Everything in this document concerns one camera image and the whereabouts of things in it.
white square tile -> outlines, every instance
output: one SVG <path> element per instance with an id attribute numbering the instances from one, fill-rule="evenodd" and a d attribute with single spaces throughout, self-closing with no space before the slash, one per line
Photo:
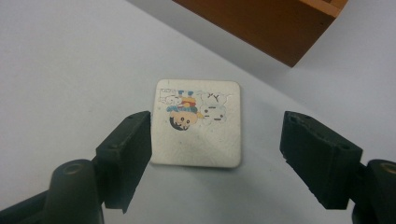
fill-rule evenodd
<path id="1" fill-rule="evenodd" d="M 241 161 L 240 105 L 235 82 L 161 80 L 152 115 L 151 162 L 236 167 Z"/>

black plastic part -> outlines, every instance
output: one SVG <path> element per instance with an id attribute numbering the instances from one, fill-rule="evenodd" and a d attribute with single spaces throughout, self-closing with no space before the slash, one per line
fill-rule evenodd
<path id="1" fill-rule="evenodd" d="M 285 112 L 280 151 L 326 209 L 346 209 L 362 149 L 319 121 Z"/>
<path id="2" fill-rule="evenodd" d="M 39 224 L 43 217 L 47 192 L 37 194 L 0 212 L 0 223 Z"/>
<path id="3" fill-rule="evenodd" d="M 43 223 L 103 223 L 95 173 L 90 161 L 70 161 L 53 172 Z"/>
<path id="4" fill-rule="evenodd" d="M 150 158 L 150 113 L 145 111 L 126 118 L 96 149 L 107 208 L 126 212 Z"/>
<path id="5" fill-rule="evenodd" d="M 366 189 L 366 176 L 367 167 L 363 164 L 359 165 L 358 171 L 350 177 L 348 194 L 350 199 L 359 206 L 356 209 L 357 214 L 361 214 L 361 211 L 365 211 L 368 215 L 373 213 L 373 207 L 370 203 L 370 198 Z"/>
<path id="6" fill-rule="evenodd" d="M 361 209 L 358 205 L 355 205 L 352 212 L 352 223 L 353 224 L 378 224 L 376 219 L 375 211 L 373 208 Z"/>
<path id="7" fill-rule="evenodd" d="M 373 160 L 367 164 L 366 190 L 378 223 L 396 223 L 396 163 Z"/>

